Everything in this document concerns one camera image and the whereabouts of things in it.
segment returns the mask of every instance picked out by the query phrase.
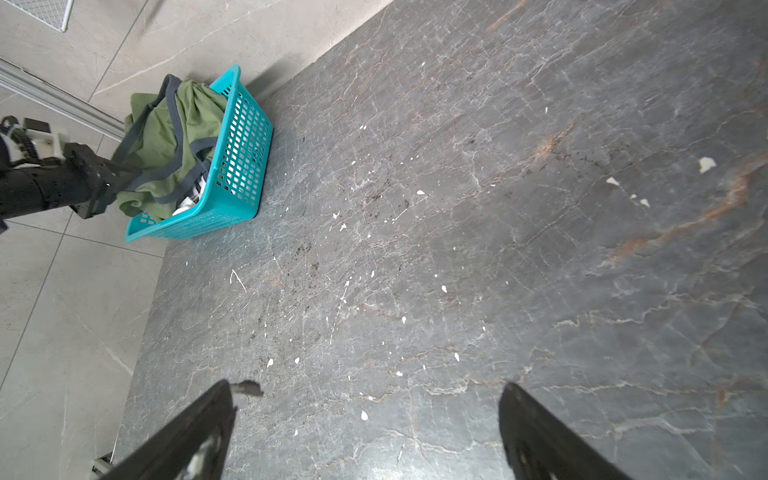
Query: metal grid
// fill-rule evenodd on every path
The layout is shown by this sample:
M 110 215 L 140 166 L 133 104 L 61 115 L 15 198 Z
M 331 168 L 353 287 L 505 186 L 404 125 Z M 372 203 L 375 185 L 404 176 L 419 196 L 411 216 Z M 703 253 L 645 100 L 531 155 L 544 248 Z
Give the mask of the metal grid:
M 6 0 L 59 31 L 67 31 L 74 0 Z

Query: green cloth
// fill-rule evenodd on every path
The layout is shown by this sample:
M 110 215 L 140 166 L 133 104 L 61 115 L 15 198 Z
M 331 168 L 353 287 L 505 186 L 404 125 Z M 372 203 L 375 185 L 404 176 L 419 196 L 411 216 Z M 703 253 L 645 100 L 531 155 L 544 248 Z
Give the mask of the green cloth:
M 125 119 L 126 132 L 129 132 L 134 119 L 139 118 L 144 107 L 156 97 L 154 94 L 131 95 L 131 114 Z M 118 206 L 129 217 L 136 217 L 144 211 L 155 221 L 169 218 L 176 210 L 178 201 L 186 194 L 165 204 L 158 203 L 157 198 L 172 194 L 203 157 L 210 159 L 213 155 L 213 148 L 207 148 L 204 154 L 200 154 L 193 152 L 190 144 L 212 138 L 215 145 L 224 111 L 227 109 L 227 97 L 192 80 L 182 81 L 175 97 L 181 129 L 184 132 L 181 168 L 160 180 L 135 186 L 131 188 L 133 191 L 120 192 L 117 195 Z M 174 160 L 177 142 L 167 100 L 164 98 L 147 116 L 143 131 L 121 162 L 123 165 L 148 171 L 166 166 Z

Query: gray marble countertop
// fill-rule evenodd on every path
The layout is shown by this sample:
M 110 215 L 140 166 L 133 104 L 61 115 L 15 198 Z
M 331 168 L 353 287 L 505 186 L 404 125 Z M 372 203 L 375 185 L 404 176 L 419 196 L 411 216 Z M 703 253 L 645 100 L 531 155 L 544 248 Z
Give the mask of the gray marble countertop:
M 259 215 L 170 243 L 118 458 L 251 378 L 227 478 L 512 478 L 511 380 L 638 480 L 765 478 L 767 32 L 395 0 L 265 103 Z

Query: teal plastic basket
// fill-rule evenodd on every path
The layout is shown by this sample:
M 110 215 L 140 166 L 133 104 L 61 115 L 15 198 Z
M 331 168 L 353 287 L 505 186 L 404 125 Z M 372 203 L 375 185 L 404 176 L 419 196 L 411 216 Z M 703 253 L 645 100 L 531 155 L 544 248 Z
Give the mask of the teal plastic basket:
M 126 242 L 141 237 L 192 238 L 258 213 L 272 122 L 240 83 L 239 66 L 230 68 L 210 88 L 227 97 L 227 109 L 202 198 L 189 210 L 161 222 L 147 214 L 132 218 L 125 230 Z

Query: white paint chip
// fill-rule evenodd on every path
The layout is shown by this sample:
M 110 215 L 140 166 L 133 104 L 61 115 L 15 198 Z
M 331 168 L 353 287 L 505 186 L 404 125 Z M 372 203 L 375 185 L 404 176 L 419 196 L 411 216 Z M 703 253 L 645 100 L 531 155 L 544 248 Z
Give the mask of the white paint chip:
M 705 174 L 709 170 L 712 170 L 715 168 L 717 164 L 715 163 L 715 160 L 709 157 L 702 157 L 699 159 L 699 173 Z

